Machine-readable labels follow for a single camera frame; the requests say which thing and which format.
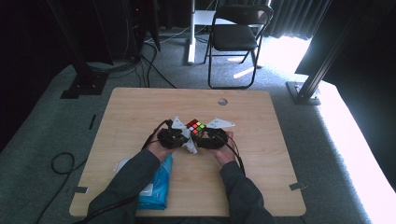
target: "table top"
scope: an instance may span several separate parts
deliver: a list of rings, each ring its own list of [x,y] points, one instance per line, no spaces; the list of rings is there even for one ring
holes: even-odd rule
[[[162,121],[175,117],[185,124],[193,119],[206,124],[214,118],[233,122],[235,126],[224,131],[233,132],[247,177],[262,192],[266,209],[276,217],[304,214],[301,191],[290,189],[297,179],[268,92],[143,88],[112,92],[78,184],[89,189],[75,193],[70,214],[86,216],[90,201],[114,177],[118,162],[135,155]],[[227,198],[213,154],[178,148],[173,158],[167,208],[136,214],[227,217]]]

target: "blue plastic bag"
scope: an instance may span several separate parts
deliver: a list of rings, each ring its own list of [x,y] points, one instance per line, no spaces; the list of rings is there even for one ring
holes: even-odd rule
[[[137,209],[164,210],[172,173],[172,154],[169,154],[155,172],[149,183],[139,194]]]

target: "long sleeve shirt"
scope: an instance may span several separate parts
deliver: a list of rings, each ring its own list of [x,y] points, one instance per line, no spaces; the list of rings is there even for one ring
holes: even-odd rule
[[[159,166],[160,161],[149,150],[143,149],[137,153],[119,170],[108,187],[91,201],[87,216],[111,204],[137,197],[140,191],[149,184]],[[220,170],[220,175],[229,202],[231,223],[275,223],[271,214],[263,206],[262,194],[254,183],[243,175],[236,161],[225,164]],[[137,201],[133,201],[94,217],[89,223],[135,224],[136,208]],[[174,222],[170,221],[167,219],[166,223],[189,223],[189,221],[186,222],[186,218],[175,218]],[[212,219],[210,223],[223,222]]]

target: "folding chair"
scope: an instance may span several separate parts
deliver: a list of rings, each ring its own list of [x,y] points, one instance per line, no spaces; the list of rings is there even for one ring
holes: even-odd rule
[[[209,57],[209,72],[207,84],[211,89],[247,89],[256,76],[257,61],[260,54],[260,46],[262,45],[262,34],[272,19],[274,11],[268,6],[259,5],[225,5],[220,7],[212,21],[209,39],[207,41],[206,57]],[[217,23],[219,19],[230,21],[230,24]],[[258,27],[257,34],[254,34],[254,27]],[[218,51],[247,51],[246,54],[212,54],[212,49]],[[254,68],[251,81],[246,86],[213,86],[211,82],[212,73],[212,57],[214,56],[245,56],[241,63],[245,61],[249,53],[254,55]]]

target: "colorful puzzle cube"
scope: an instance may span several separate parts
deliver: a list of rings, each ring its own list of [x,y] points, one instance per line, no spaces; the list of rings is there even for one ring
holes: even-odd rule
[[[197,119],[193,119],[190,121],[186,127],[194,134],[199,134],[204,128],[205,125],[198,121]]]

